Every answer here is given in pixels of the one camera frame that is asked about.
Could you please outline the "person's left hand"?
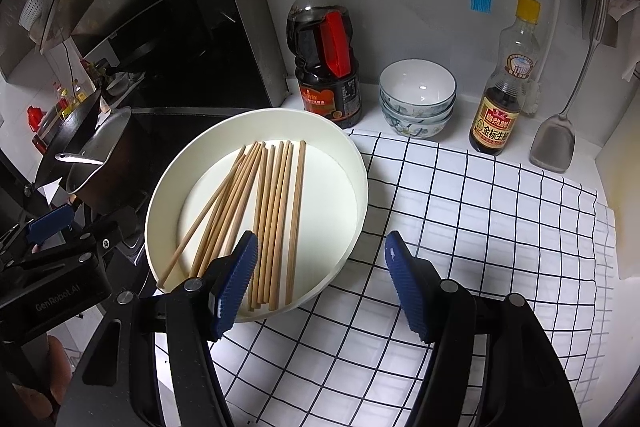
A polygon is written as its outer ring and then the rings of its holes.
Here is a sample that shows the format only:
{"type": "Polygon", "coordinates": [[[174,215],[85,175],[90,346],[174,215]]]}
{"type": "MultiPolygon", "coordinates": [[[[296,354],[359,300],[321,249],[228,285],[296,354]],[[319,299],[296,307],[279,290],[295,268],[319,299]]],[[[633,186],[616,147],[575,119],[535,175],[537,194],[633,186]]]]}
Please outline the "person's left hand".
{"type": "Polygon", "coordinates": [[[62,404],[73,371],[58,338],[42,334],[10,355],[14,389],[30,407],[55,409],[62,404]]]}

